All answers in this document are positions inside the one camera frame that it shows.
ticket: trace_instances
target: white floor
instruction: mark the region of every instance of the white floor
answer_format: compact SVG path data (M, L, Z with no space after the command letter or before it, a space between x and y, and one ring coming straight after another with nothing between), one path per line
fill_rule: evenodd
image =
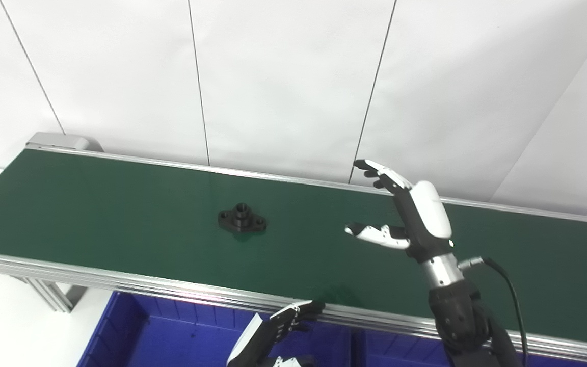
M28 285L0 274L0 365L74 367L109 297L88 290L72 313L53 312Z

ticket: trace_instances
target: blue crate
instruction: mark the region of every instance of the blue crate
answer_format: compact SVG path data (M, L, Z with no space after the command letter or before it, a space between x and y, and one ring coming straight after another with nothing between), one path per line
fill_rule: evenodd
M449 367L440 340L360 330L354 346L355 367ZM529 367L587 367L584 362L536 355L529 355L528 362Z
M78 367L224 367L254 313L115 292ZM350 329L310 323L271 356L313 355L322 367L350 365Z

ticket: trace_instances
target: robotic hand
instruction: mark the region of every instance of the robotic hand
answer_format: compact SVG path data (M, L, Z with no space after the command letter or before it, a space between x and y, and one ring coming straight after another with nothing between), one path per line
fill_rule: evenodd
M475 285L463 276L461 269L473 265L473 261L459 265L452 253L452 229L434 185L428 181L413 185L373 161L358 160L354 165L365 170L364 176L377 177L375 188L386 188L393 194L405 226L383 225L377 229L351 223L345 231L362 240L403 249L422 266L429 281L429 306L450 364L520 367L506 330L484 307ZM489 339L491 348L483 348Z
M228 367L315 367L312 357L284 360L267 358L271 348L281 342L291 331L307 331L301 321L315 321L326 305L323 302L303 301L286 306L263 321L259 314L253 316L244 329L228 358Z

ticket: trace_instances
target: cable connector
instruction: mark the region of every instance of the cable connector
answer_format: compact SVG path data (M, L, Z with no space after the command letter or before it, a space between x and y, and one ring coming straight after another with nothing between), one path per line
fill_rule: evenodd
M469 270L470 268L476 267L477 265L481 265L483 263L484 259L481 256L471 257L468 260L461 261L459 264L457 264L457 267L459 267L459 270L461 270L462 272L465 272L466 270Z

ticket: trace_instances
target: black cable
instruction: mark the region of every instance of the black cable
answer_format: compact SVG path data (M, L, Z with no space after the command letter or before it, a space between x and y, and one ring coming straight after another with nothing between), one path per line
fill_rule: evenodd
M489 257L482 257L482 261L484 262L484 264L491 267L491 269L498 272L498 274L504 278L507 285L509 286L509 290L511 291L511 297L513 297L513 306L515 306L515 316L518 318L518 325L520 328L520 339L522 340L522 365L524 365L524 367L527 367L527 358L528 358L527 333L524 330L524 321L522 321L522 315L520 314L520 302L518 300L518 295L517 295L517 293L515 293L515 288L513 287L513 284L511 282L511 279L509 278L509 275L507 274L506 270L504 270L504 268L501 267L501 265L494 262Z

